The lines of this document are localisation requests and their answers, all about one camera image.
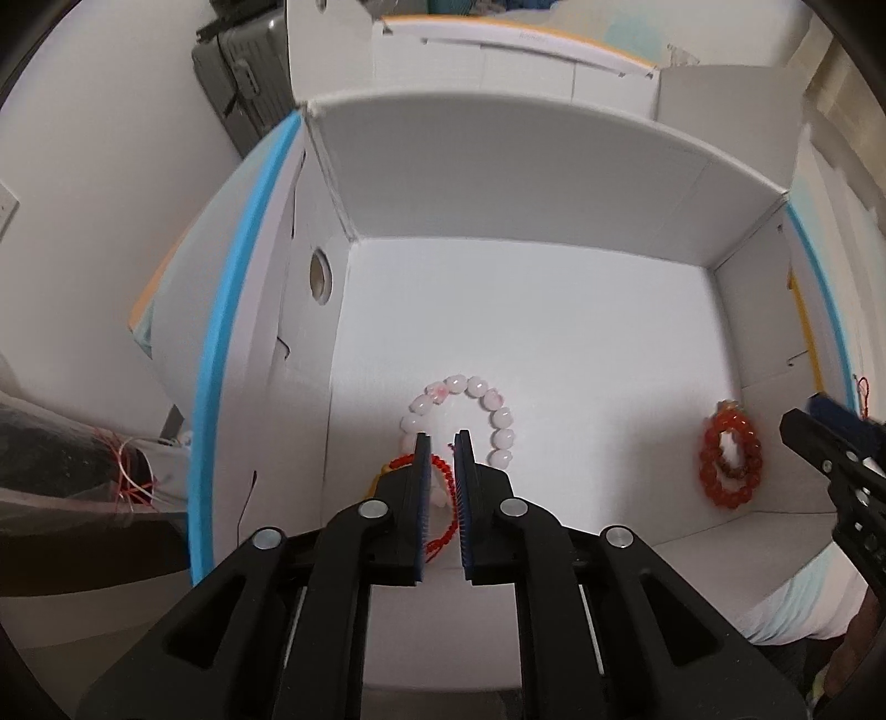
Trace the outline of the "red string bracelet gold tube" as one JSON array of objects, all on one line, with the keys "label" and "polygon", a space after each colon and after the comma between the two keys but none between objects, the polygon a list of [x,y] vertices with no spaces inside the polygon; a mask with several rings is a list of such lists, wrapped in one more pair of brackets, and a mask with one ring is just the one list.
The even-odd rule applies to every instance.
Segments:
[{"label": "red string bracelet gold tube", "polygon": [[[373,498],[377,493],[377,487],[380,485],[384,476],[387,476],[395,470],[401,470],[409,466],[413,462],[413,453],[401,455],[389,460],[387,464],[374,477],[373,483],[368,487],[368,498]],[[455,474],[452,466],[449,465],[443,457],[439,455],[431,456],[431,480],[430,480],[430,502],[435,508],[447,508],[451,512],[451,519],[445,531],[439,537],[425,542],[425,561],[432,563],[441,552],[443,552],[452,540],[455,538],[456,531],[460,529],[460,519],[458,519],[458,507],[456,507],[456,489]]]}]

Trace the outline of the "white cardboard box blue trim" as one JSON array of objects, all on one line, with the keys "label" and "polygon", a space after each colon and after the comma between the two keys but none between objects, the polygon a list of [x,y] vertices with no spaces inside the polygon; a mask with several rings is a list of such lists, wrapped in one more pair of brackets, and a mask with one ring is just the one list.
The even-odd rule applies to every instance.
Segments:
[{"label": "white cardboard box blue trim", "polygon": [[[524,432],[614,430],[661,392],[703,396],[689,487],[748,506],[763,445],[712,269],[789,201],[790,159],[755,159],[796,132],[703,140],[685,119],[700,84],[663,119],[660,68],[536,27],[357,2],[289,2],[285,27],[295,109],[150,306],[150,356],[194,432],[194,576],[258,528],[321,527],[418,432],[446,453],[467,429],[569,527],[623,523],[584,527],[523,489],[524,459],[563,465]],[[658,534],[691,521],[623,525],[688,579]]]}]

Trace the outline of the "clear plastic bag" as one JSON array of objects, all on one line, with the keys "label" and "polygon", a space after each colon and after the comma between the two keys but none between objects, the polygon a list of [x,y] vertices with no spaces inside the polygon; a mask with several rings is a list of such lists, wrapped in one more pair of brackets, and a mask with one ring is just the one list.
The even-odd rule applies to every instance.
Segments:
[{"label": "clear plastic bag", "polygon": [[119,434],[33,404],[8,363],[0,443],[3,536],[185,522],[186,445]]}]

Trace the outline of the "grey suitcase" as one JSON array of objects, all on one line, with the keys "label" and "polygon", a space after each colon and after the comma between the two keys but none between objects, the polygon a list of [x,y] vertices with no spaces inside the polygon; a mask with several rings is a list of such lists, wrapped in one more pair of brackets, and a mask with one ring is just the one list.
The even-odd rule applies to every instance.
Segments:
[{"label": "grey suitcase", "polygon": [[283,2],[211,2],[192,64],[226,135],[245,157],[295,109]]}]

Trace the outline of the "white wall socket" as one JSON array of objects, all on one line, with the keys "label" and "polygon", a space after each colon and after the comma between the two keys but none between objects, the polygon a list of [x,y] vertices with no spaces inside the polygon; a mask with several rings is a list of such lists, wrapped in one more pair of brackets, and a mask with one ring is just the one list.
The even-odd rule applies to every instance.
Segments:
[{"label": "white wall socket", "polygon": [[18,207],[19,199],[15,197],[15,193],[6,184],[0,183],[0,237],[6,233]]}]

